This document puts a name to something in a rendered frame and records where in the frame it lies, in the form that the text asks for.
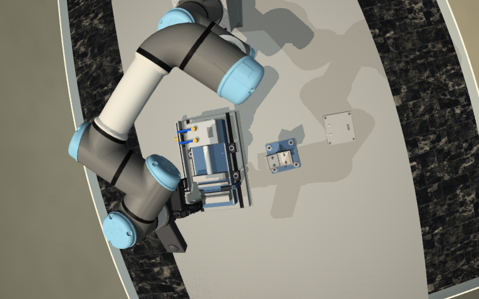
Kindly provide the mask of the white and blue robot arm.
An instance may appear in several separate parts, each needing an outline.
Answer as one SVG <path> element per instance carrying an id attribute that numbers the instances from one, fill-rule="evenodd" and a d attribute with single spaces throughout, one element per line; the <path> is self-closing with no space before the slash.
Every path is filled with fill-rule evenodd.
<path id="1" fill-rule="evenodd" d="M 150 96 L 174 67 L 233 104 L 242 104 L 255 91 L 264 68 L 249 44 L 219 26 L 223 13 L 220 0 L 179 0 L 139 46 L 101 114 L 82 123 L 71 139 L 70 156 L 126 193 L 103 221 L 104 235 L 116 248 L 131 247 L 155 231 L 169 253 L 186 252 L 173 217 L 157 230 L 167 221 L 165 204 L 181 180 L 179 170 L 160 155 L 144 159 L 125 143 Z"/>

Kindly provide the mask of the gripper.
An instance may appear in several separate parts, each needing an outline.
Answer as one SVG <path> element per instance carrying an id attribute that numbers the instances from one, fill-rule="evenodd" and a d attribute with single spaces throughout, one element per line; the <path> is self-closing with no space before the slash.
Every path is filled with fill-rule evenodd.
<path id="1" fill-rule="evenodd" d="M 206 200 L 206 195 L 203 195 L 201 197 L 198 184 L 196 182 L 193 182 L 191 192 L 185 196 L 185 189 L 187 188 L 188 188 L 187 178 L 181 179 L 179 184 L 177 185 L 177 189 L 173 192 L 173 194 L 171 195 L 171 197 L 165 204 L 165 207 L 167 210 L 167 221 L 158 230 L 161 230 L 162 228 L 166 227 L 169 224 L 172 217 L 175 221 L 176 218 L 185 218 L 186 216 L 191 215 L 192 213 L 198 212 L 203 208 L 203 204 L 205 203 L 205 200 Z M 183 198 L 182 198 L 182 193 L 183 193 Z M 171 210 L 172 210 L 172 216 L 171 216 Z"/>

